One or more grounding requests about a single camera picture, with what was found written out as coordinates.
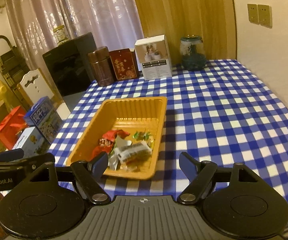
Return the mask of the dark patterned candy packet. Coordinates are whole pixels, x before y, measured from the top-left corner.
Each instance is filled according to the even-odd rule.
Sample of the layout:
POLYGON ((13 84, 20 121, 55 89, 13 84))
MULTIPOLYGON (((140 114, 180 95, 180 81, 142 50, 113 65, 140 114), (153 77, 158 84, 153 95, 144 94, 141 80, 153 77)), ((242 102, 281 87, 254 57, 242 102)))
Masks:
POLYGON ((101 138, 99 140, 99 145, 101 147, 113 147, 114 146, 114 142, 108 140, 108 139, 105 139, 105 138, 101 138))

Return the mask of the red snack packet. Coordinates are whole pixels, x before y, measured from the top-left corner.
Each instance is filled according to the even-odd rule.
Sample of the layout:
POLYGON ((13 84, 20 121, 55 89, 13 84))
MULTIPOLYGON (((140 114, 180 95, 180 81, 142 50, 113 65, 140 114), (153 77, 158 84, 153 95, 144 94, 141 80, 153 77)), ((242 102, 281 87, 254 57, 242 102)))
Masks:
POLYGON ((113 149, 112 146, 100 146, 100 145, 98 145, 93 149, 92 154, 91 154, 91 159, 94 159, 96 156, 98 156, 102 152, 109 154, 112 149, 113 149))

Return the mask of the red candy packet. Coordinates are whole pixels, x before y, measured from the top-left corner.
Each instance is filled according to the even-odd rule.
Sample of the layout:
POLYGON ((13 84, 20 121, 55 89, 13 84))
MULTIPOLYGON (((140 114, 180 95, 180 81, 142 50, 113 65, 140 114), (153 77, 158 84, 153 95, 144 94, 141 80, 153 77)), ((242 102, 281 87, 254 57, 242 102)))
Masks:
POLYGON ((124 139, 125 137, 127 137, 129 135, 130 135, 129 132, 126 132, 122 129, 113 129, 113 130, 110 130, 110 131, 107 131, 106 133, 104 133, 102 135, 102 138, 105 138, 105 139, 108 139, 112 142, 115 142, 115 139, 117 138, 117 136, 124 139))

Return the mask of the clear seaweed snack packet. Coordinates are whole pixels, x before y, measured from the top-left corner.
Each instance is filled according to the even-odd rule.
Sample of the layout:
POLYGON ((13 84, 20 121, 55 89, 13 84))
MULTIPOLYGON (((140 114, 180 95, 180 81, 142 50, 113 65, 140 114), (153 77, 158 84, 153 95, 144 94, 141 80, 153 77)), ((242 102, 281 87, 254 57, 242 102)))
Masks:
POLYGON ((119 161, 122 164, 127 164, 140 158, 145 158, 152 153, 152 149, 147 145, 147 142, 141 141, 130 146, 119 148, 117 154, 119 161))

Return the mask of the green candy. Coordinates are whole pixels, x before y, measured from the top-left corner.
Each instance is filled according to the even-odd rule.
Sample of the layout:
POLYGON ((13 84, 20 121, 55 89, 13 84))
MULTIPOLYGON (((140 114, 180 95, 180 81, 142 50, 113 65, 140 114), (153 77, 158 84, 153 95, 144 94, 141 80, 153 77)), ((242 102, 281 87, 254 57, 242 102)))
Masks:
POLYGON ((133 139, 137 140, 137 141, 141 141, 141 140, 145 140, 147 141, 149 139, 149 137, 151 136, 150 132, 140 132, 140 131, 136 131, 133 134, 133 139))

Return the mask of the light blue box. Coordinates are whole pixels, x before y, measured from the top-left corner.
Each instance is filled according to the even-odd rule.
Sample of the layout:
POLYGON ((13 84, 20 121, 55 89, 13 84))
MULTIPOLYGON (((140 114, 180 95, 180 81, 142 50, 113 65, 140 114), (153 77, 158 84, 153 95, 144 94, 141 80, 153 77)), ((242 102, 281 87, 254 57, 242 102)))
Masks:
POLYGON ((24 152, 23 158, 29 158, 46 153, 49 147, 49 142, 36 127, 28 127, 21 133, 13 150, 20 148, 24 152))

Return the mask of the red gift bag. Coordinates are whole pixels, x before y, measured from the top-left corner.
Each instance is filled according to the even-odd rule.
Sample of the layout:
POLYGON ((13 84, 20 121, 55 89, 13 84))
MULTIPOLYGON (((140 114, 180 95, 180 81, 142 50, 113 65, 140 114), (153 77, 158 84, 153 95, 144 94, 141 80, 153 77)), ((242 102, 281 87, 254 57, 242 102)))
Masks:
POLYGON ((17 106, 0 123, 0 142, 11 150, 16 144, 19 133, 28 127, 24 120, 26 111, 22 106, 17 106))

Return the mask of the blue milk carton box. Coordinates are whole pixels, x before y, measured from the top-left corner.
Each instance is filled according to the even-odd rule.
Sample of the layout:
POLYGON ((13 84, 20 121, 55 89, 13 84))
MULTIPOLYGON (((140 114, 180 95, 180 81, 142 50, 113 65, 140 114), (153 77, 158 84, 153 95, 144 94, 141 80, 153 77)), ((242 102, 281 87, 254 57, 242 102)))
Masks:
POLYGON ((39 99, 23 118, 28 126, 36 127, 50 144, 64 123, 48 96, 39 99))

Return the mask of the white wooden chair back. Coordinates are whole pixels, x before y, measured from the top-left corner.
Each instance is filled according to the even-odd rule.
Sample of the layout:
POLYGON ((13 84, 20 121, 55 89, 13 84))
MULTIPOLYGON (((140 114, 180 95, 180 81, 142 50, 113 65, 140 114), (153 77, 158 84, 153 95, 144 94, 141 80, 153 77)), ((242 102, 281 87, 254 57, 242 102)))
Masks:
POLYGON ((30 107, 45 96, 51 100, 55 109, 63 103, 63 100, 51 89, 40 68, 24 74, 16 87, 30 107))

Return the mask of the blue white checkered tablecloth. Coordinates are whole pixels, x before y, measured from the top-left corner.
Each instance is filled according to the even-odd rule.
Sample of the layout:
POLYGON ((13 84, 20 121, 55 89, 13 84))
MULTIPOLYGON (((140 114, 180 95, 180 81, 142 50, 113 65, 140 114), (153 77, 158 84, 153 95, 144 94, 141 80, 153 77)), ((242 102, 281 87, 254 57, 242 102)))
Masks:
POLYGON ((49 151, 63 166, 102 102, 164 96, 166 120, 156 172, 149 180, 104 177, 111 196, 173 195, 188 185, 178 158, 231 167, 245 163, 288 202, 288 109, 252 72, 235 60, 212 60, 201 72, 173 70, 172 77, 92 83, 66 119, 49 151))

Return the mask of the folded dark trolley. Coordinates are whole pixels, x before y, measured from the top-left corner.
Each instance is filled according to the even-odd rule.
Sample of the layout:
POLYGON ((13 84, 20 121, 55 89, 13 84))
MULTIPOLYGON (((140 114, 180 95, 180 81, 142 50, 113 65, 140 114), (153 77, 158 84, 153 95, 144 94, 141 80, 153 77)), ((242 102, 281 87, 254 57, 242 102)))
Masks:
POLYGON ((30 69, 17 47, 12 46, 7 37, 0 35, 0 40, 5 40, 10 48, 8 52, 0 55, 0 73, 23 108, 28 110, 30 106, 18 90, 17 84, 21 82, 23 76, 27 74, 30 69))

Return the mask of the black cabinet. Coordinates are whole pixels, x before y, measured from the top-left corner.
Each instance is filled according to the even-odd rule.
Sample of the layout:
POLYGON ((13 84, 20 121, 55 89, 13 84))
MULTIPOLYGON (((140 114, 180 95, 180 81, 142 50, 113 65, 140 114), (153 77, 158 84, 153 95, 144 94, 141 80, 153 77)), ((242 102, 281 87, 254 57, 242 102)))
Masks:
POLYGON ((94 80, 88 54, 96 49, 92 33, 86 33, 42 55, 61 96, 88 89, 94 80))

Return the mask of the orange plastic tray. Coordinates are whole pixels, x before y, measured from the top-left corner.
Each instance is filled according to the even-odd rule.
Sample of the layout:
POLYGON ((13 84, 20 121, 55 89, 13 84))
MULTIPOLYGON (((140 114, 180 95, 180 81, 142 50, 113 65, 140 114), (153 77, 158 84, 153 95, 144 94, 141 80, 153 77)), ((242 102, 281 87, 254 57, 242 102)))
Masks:
POLYGON ((70 153, 66 165, 109 157, 104 175, 147 180, 155 174, 167 99, 164 96, 106 100, 70 153))

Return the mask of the brown cylindrical canister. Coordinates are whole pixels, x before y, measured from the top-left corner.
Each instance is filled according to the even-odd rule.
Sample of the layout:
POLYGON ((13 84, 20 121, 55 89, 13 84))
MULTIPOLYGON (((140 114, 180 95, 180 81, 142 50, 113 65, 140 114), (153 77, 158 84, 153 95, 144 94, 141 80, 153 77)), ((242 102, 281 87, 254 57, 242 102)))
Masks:
POLYGON ((91 70, 99 86, 104 87, 113 84, 114 77, 111 72, 111 59, 106 46, 98 47, 88 53, 91 70))

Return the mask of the small glass jar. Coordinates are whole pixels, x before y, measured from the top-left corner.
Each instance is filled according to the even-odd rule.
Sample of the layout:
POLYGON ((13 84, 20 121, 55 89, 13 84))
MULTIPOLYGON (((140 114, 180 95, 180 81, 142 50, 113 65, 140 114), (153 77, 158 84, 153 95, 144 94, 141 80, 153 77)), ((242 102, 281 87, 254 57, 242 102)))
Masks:
POLYGON ((53 34, 55 36, 57 45, 61 45, 69 41, 69 36, 67 34, 66 28, 64 25, 60 25, 53 29, 53 34))

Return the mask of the dark red gift box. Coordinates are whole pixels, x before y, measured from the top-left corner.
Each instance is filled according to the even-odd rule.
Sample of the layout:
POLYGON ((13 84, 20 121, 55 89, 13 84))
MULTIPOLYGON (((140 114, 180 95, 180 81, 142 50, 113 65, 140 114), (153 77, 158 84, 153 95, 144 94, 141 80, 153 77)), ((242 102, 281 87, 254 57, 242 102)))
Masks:
POLYGON ((139 78, 134 49, 119 49, 109 52, 117 81, 139 78))

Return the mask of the green glass jar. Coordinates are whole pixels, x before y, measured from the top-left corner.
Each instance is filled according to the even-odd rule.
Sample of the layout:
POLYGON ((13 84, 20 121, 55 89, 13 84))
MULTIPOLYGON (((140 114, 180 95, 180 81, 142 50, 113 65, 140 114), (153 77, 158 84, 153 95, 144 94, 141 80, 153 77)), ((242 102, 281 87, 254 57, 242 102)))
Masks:
POLYGON ((180 39, 181 64, 188 71, 202 70, 206 65, 206 55, 202 37, 186 35, 180 39))

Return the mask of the white product box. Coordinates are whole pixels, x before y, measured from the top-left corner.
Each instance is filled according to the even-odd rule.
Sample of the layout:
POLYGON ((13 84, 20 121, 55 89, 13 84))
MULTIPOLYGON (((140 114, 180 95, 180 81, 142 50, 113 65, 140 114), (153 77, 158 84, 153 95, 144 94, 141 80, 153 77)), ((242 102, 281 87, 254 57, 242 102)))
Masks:
POLYGON ((172 76, 172 63, 166 35, 137 40, 134 48, 145 80, 172 76))

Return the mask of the pink curtain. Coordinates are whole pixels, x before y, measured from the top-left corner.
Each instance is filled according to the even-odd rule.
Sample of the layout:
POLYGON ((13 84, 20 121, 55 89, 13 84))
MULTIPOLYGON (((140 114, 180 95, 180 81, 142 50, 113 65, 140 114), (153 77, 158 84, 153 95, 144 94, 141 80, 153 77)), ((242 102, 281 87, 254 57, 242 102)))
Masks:
POLYGON ((64 25, 70 38, 92 33, 97 46, 132 48, 143 37, 134 0, 5 0, 16 45, 32 69, 57 45, 53 30, 64 25))

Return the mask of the wall socket plate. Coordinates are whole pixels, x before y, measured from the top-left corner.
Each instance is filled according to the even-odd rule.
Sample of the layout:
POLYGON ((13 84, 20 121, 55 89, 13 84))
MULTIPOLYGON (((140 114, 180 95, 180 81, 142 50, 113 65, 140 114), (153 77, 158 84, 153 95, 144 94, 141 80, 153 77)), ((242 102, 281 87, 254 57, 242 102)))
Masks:
POLYGON ((259 14, 257 4, 247 4, 249 22, 259 24, 259 14))

